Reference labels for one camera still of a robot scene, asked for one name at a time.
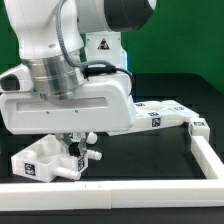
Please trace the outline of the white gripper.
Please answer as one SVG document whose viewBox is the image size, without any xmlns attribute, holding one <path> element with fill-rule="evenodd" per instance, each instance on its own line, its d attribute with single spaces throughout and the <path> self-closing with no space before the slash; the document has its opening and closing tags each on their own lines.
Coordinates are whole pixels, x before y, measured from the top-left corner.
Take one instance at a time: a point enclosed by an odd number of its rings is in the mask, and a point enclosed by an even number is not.
<svg viewBox="0 0 224 224">
<path fill-rule="evenodd" d="M 126 131 L 136 120 L 130 91 L 124 74 L 92 76 L 73 99 L 49 102 L 34 91 L 28 68 L 19 65 L 0 75 L 0 113 L 14 135 Z M 69 153 L 69 135 L 55 137 Z M 86 154 L 86 139 L 86 133 L 74 134 L 76 156 Z"/>
</svg>

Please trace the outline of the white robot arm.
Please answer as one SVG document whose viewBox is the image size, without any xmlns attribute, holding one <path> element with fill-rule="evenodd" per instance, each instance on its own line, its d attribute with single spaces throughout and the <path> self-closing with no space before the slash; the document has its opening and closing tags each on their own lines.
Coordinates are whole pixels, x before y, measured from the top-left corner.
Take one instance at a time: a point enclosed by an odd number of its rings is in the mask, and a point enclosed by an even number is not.
<svg viewBox="0 0 224 224">
<path fill-rule="evenodd" d="M 84 33 L 135 31 L 157 0 L 4 0 L 21 64 L 0 75 L 0 112 L 13 134 L 54 134 L 73 156 L 76 132 L 129 129 L 136 112 L 130 72 L 107 57 L 81 60 Z"/>
</svg>

